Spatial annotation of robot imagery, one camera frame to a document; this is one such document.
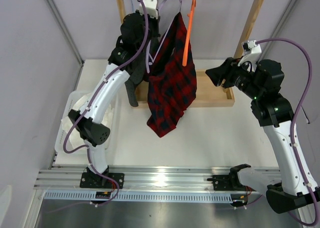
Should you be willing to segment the purple plastic hanger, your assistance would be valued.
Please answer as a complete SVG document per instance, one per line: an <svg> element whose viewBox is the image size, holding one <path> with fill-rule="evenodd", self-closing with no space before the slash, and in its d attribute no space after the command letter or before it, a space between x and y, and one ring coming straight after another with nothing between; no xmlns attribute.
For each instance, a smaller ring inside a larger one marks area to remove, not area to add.
<svg viewBox="0 0 320 228"><path fill-rule="evenodd" d="M160 12L160 10L164 7L165 3L167 2L167 0L163 0L159 7L158 7L158 11ZM178 0L179 2L179 11L181 11L181 8L182 8L182 3L183 3L183 0ZM157 50L154 54L154 56L151 54L151 41L148 43L147 47L146 47L146 56L145 56L145 66L146 66L146 73L147 74L150 74L150 66L154 64L159 52L160 52L160 49L164 43L164 39L165 37L167 36L169 32L169 28L167 28L166 32L164 33L164 35L161 37L160 39L160 43L159 45L157 46Z"/></svg>

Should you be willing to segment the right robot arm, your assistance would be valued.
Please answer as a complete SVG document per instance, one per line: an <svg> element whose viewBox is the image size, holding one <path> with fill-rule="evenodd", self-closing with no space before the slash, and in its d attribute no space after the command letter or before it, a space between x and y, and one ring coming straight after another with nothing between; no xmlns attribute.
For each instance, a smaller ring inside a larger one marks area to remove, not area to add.
<svg viewBox="0 0 320 228"><path fill-rule="evenodd" d="M229 186L234 190L250 187L259 192L277 214L319 202L320 188L310 174L298 136L290 133L294 112L280 94L285 77L281 64L264 59L249 71L239 59L229 57L205 74L216 87L237 87L252 100L250 108L271 143L280 171L281 180L272 181L250 165L240 164L230 169Z"/></svg>

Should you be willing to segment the red plaid skirt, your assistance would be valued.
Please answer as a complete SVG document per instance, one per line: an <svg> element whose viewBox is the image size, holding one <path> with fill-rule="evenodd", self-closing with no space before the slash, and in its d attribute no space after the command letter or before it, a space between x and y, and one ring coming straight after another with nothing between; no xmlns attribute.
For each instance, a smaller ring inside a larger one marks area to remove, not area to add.
<svg viewBox="0 0 320 228"><path fill-rule="evenodd" d="M179 119L196 99L197 75L190 49L187 65L182 65L186 35L182 14L177 13L150 66L147 103L151 116L147 125L160 138L177 127Z"/></svg>

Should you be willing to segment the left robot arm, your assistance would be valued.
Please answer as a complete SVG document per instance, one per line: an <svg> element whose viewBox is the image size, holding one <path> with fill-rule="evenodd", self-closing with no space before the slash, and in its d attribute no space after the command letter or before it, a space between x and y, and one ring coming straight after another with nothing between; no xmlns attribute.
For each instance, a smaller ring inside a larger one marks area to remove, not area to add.
<svg viewBox="0 0 320 228"><path fill-rule="evenodd" d="M86 149L89 164L85 180L80 183L82 188L111 188L118 184L109 176L105 144L111 129L103 124L103 118L121 86L126 87L130 104L138 105L135 91L145 74L146 50L159 35L158 16L139 11L126 15L98 85L80 108L68 112L72 126L62 147L66 154Z"/></svg>

